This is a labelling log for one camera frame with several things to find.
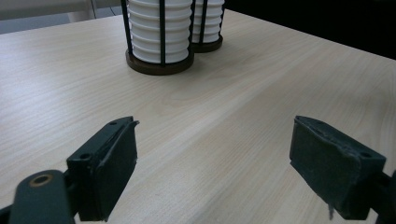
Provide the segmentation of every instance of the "dark background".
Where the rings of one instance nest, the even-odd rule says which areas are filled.
[[[396,0],[225,0],[225,7],[396,60]]]

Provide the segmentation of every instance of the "black round base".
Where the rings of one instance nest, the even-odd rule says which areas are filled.
[[[129,53],[128,50],[126,50],[125,56],[128,65],[136,72],[153,76],[167,76],[180,73],[191,67],[192,63],[194,62],[193,52],[190,52],[189,56],[183,61],[178,63],[166,63],[164,66],[162,66],[160,63],[143,62],[142,60],[136,58],[132,53]]]
[[[222,35],[219,36],[219,39],[212,43],[191,43],[191,49],[194,53],[208,53],[211,51],[215,51],[221,47],[222,44]]]

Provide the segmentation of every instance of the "wooden table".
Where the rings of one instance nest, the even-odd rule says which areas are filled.
[[[108,223],[374,223],[330,221],[290,140],[295,116],[320,119],[391,175],[396,62],[231,10],[221,33],[221,49],[167,77],[127,65],[121,16],[0,35],[0,205],[133,115],[139,159]]]

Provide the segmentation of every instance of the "white cup stack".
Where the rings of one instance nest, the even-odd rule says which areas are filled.
[[[165,63],[189,56],[192,0],[165,0]],[[161,63],[159,0],[129,0],[133,55],[146,63]]]
[[[194,13],[194,26],[192,30],[192,43],[199,43],[201,34],[201,22],[203,17],[204,0],[196,0]],[[222,6],[224,0],[207,0],[205,29],[203,43],[212,43],[219,40]]]

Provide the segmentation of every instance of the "wood grain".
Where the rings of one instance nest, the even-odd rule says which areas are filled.
[[[386,156],[391,175],[396,62],[231,10],[221,34],[167,77],[127,65],[121,17],[0,35],[0,205],[133,115],[139,159],[108,223],[374,223],[373,211],[330,221],[290,140],[296,115],[321,119]]]

